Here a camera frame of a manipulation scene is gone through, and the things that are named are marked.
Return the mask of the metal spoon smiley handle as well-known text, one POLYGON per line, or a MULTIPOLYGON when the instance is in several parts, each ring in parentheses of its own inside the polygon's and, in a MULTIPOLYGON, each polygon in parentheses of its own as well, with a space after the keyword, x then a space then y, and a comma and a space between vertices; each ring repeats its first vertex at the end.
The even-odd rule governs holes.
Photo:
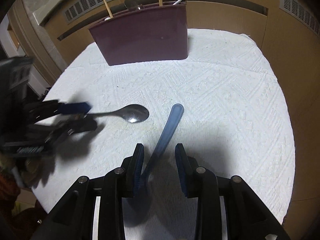
POLYGON ((149 115, 149 110, 146 107, 139 104, 130 104, 111 112, 87 114, 87 116, 90 116, 92 118, 100 118, 104 116, 117 116, 132 124, 144 122, 149 118, 149 115))

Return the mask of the white textured table cloth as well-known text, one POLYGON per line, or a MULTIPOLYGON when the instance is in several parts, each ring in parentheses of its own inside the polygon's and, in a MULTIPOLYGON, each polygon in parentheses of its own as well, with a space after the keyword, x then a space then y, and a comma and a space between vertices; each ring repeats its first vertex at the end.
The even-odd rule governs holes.
POLYGON ((180 61, 109 66, 95 43, 66 68, 47 100, 87 102, 93 113, 140 104, 137 124, 99 118, 95 132, 72 135, 45 160, 33 193, 51 210, 80 176, 96 178, 144 145, 144 177, 135 200, 124 200, 127 239, 193 239, 196 199, 184 196, 175 147, 206 170, 238 175, 279 222, 291 199, 295 143, 287 104, 261 50, 248 36, 190 29, 180 61))

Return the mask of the purple utensil holder box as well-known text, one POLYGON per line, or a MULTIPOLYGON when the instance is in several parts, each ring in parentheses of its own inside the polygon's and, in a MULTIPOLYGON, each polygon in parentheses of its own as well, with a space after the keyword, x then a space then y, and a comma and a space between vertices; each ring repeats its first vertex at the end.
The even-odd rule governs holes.
POLYGON ((147 5, 122 11, 89 28, 95 43, 110 66, 188 57, 186 3, 147 5))

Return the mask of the small grey vent grille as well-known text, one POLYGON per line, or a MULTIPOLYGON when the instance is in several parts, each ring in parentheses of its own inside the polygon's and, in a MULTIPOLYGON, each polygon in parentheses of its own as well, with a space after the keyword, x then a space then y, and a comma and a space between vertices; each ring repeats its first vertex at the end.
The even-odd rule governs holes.
POLYGON ((308 27, 314 34, 319 36, 319 22, 316 17, 306 9, 297 0, 279 0, 279 8, 295 19, 299 20, 302 24, 308 27))

